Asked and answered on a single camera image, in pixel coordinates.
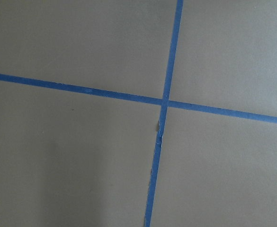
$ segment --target blue tape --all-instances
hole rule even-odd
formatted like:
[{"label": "blue tape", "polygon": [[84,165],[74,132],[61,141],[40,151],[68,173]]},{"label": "blue tape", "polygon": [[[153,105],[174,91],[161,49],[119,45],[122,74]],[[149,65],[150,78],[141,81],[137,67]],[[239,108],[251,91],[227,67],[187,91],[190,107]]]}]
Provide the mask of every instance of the blue tape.
[{"label": "blue tape", "polygon": [[167,65],[167,71],[166,71],[165,85],[164,85],[163,94],[162,94],[161,112],[159,116],[159,130],[157,132],[155,149],[154,149],[154,157],[153,157],[153,164],[152,164],[152,171],[151,171],[151,177],[150,177],[146,213],[145,213],[145,224],[144,224],[145,227],[150,227],[150,224],[151,224],[157,174],[158,174],[159,161],[161,156],[161,143],[162,143],[162,137],[163,137],[164,128],[165,128],[167,109],[168,109],[168,103],[169,103],[170,88],[171,88],[172,75],[173,75],[173,69],[174,69],[174,61],[175,61],[175,54],[176,54],[176,48],[177,48],[182,6],[183,6],[183,0],[178,0],[176,5],[173,32],[172,32],[172,38],[171,38],[171,44],[170,44],[170,52],[169,52],[169,59],[168,59],[168,65]]},{"label": "blue tape", "polygon": [[277,117],[236,111],[236,110],[222,109],[222,108],[211,107],[206,105],[197,105],[197,104],[182,103],[177,101],[169,101],[169,107],[180,108],[185,110],[194,110],[194,111],[200,111],[200,112],[211,113],[211,114],[219,114],[219,115],[225,115],[225,116],[231,116],[231,117],[239,117],[239,118],[277,124]]},{"label": "blue tape", "polygon": [[106,90],[100,90],[100,89],[89,88],[89,87],[80,87],[80,86],[69,85],[69,84],[60,84],[60,83],[43,81],[38,79],[29,79],[24,77],[15,77],[15,76],[0,74],[0,80],[18,83],[18,84],[32,85],[37,87],[46,87],[51,89],[63,90],[63,91],[84,93],[84,94],[89,94],[93,96],[110,97],[110,98],[130,100],[130,101],[135,101],[140,103],[161,105],[161,99],[159,98],[137,96],[137,95],[131,95],[126,93],[106,91]]}]

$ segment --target gray floor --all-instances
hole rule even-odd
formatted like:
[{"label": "gray floor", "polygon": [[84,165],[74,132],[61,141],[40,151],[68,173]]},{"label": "gray floor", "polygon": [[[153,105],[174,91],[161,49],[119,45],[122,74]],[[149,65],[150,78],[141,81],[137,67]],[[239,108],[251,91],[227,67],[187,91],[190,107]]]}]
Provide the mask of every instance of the gray floor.
[{"label": "gray floor", "polygon": [[[161,98],[176,0],[0,1],[0,73]],[[277,0],[184,0],[170,100],[277,116]],[[142,227],[159,105],[0,81],[0,227]],[[277,124],[168,108],[152,227],[277,227]]]}]

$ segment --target vertical blue line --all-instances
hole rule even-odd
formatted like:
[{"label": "vertical blue line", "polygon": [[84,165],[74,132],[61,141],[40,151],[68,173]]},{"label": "vertical blue line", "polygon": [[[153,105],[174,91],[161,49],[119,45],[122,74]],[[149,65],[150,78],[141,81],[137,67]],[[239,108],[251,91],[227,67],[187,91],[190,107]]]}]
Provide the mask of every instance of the vertical blue line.
[{"label": "vertical blue line", "polygon": [[170,52],[169,52],[169,59],[168,59],[168,65],[167,65],[165,85],[164,85],[163,94],[162,94],[161,112],[159,116],[159,130],[157,132],[155,149],[154,149],[152,172],[150,177],[150,185],[149,185],[149,192],[148,192],[146,213],[145,213],[145,224],[144,224],[145,227],[150,227],[150,224],[151,224],[151,216],[152,216],[152,210],[153,210],[153,202],[154,202],[157,174],[158,174],[158,168],[159,168],[159,160],[161,156],[161,143],[162,143],[162,137],[164,133],[166,116],[167,116],[182,5],[183,5],[183,0],[178,0],[176,5],[173,32],[172,32],[172,38],[171,38],[171,44],[170,44]]}]

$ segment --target blue line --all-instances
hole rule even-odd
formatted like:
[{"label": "blue line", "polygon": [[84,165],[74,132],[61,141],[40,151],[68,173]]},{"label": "blue line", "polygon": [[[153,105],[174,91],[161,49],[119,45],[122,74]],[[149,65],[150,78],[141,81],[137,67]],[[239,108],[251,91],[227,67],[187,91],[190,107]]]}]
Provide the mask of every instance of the blue line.
[{"label": "blue line", "polygon": [[178,0],[176,5],[173,32],[172,32],[172,38],[171,38],[171,44],[170,44],[170,52],[169,52],[169,60],[168,60],[167,71],[166,71],[165,85],[164,85],[163,94],[162,94],[161,112],[159,116],[159,130],[157,133],[155,149],[154,149],[152,172],[150,177],[146,213],[145,213],[145,224],[144,224],[145,227],[150,227],[150,224],[151,224],[157,174],[158,174],[159,161],[161,156],[161,143],[162,143],[162,137],[164,133],[166,116],[167,116],[170,88],[171,88],[175,54],[176,54],[178,34],[179,34],[179,26],[180,26],[180,20],[181,20],[182,5],[183,5],[183,0]]},{"label": "blue line", "polygon": [[80,87],[80,86],[69,85],[69,84],[60,84],[60,83],[38,80],[38,79],[29,79],[24,77],[15,77],[15,76],[0,74],[0,80],[18,83],[18,84],[32,85],[37,87],[46,87],[51,89],[63,90],[63,91],[84,93],[84,94],[93,95],[93,96],[110,97],[110,98],[130,100],[130,101],[135,101],[140,103],[161,105],[161,99],[159,98],[137,96],[137,95],[131,95],[126,93],[106,91],[106,90],[100,90],[100,89],[89,88],[89,87]]},{"label": "blue line", "polygon": [[194,110],[194,111],[206,112],[211,114],[219,114],[219,115],[225,115],[225,116],[231,116],[231,117],[239,117],[239,118],[277,124],[277,117],[236,111],[236,110],[222,109],[222,108],[211,107],[206,105],[197,105],[197,104],[182,103],[177,101],[169,101],[169,107],[180,108],[185,110]]}]

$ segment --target tiled floor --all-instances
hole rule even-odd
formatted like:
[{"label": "tiled floor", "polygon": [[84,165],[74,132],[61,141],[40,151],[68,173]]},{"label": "tiled floor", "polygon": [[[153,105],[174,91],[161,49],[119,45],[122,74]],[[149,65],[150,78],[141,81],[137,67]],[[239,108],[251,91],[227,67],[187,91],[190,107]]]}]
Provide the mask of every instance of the tiled floor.
[{"label": "tiled floor", "polygon": [[277,0],[1,1],[0,73],[0,227],[277,227]]}]

